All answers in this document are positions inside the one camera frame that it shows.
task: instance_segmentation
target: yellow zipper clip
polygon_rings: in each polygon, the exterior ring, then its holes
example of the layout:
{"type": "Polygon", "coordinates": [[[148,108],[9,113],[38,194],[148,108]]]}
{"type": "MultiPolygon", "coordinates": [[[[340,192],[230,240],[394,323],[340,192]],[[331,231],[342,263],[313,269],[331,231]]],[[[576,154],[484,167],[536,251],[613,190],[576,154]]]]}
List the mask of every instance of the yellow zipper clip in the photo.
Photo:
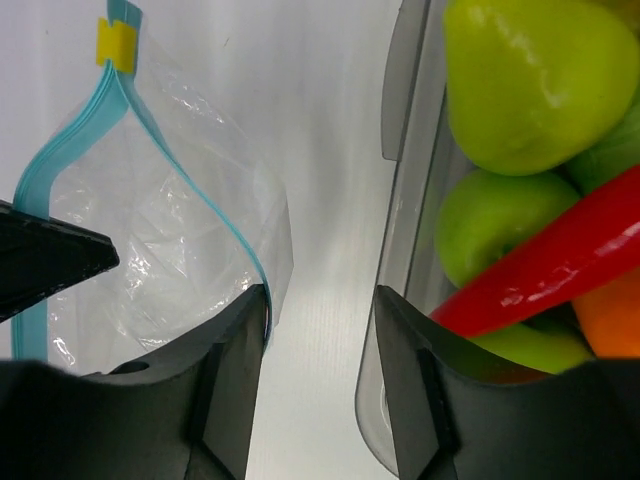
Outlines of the yellow zipper clip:
{"type": "Polygon", "coordinates": [[[115,20],[109,25],[106,18],[98,19],[96,63],[101,67],[111,60],[113,68],[132,74],[135,70],[138,32],[131,25],[115,20]]]}

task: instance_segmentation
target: green apple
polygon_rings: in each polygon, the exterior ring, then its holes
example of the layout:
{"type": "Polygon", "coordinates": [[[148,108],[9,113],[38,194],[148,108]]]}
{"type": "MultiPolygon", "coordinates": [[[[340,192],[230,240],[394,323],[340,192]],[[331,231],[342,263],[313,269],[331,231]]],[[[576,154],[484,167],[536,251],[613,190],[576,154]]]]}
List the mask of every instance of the green apple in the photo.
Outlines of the green apple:
{"type": "Polygon", "coordinates": [[[620,122],[600,142],[572,158],[567,171],[583,194],[589,194],[625,170],[640,164],[640,89],[620,122]]]}
{"type": "Polygon", "coordinates": [[[495,173],[538,173],[589,148],[638,86],[638,39],[592,1],[451,0],[444,29],[451,131],[495,173]]]}
{"type": "Polygon", "coordinates": [[[470,339],[479,347],[525,367],[557,374],[593,358],[574,329],[542,313],[470,339]]]}
{"type": "Polygon", "coordinates": [[[436,220],[434,244],[445,274],[457,287],[465,285],[579,199],[551,172],[469,173],[447,195],[436,220]]]}

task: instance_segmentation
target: ziplock bag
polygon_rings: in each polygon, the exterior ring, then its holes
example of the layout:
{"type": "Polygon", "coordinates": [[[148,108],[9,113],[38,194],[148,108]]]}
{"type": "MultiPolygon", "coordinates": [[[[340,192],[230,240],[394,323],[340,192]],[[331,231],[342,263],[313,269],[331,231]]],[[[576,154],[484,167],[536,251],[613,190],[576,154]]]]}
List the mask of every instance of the ziplock bag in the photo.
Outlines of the ziplock bag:
{"type": "Polygon", "coordinates": [[[284,188],[234,122],[107,2],[93,95],[25,169],[14,208],[109,236],[120,266],[12,320],[15,359],[108,370],[214,317],[250,285],[265,343],[293,268],[284,188]]]}

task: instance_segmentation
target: red chili pepper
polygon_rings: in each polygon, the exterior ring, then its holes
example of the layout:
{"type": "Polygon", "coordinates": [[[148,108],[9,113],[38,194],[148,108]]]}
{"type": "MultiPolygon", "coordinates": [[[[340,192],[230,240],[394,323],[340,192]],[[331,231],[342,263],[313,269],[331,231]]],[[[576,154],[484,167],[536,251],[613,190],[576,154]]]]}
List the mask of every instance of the red chili pepper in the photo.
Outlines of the red chili pepper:
{"type": "Polygon", "coordinates": [[[637,165],[458,290],[431,318],[459,335],[481,335],[567,302],[639,266],[637,165]]]}

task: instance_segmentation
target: white table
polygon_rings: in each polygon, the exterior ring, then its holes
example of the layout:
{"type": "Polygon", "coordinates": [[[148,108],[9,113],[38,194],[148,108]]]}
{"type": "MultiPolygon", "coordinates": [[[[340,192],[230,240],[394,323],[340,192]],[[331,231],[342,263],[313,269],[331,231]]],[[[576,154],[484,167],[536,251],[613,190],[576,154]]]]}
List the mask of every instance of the white table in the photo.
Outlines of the white table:
{"type": "MultiPolygon", "coordinates": [[[[394,169],[379,124],[400,0],[181,3],[138,2],[152,34],[271,158],[289,196],[295,270],[263,362],[247,478],[389,480],[360,436],[354,392],[394,169]]],[[[100,15],[102,0],[5,5],[0,198],[90,93],[100,15]]],[[[3,355],[8,340],[5,325],[3,355]]]]}

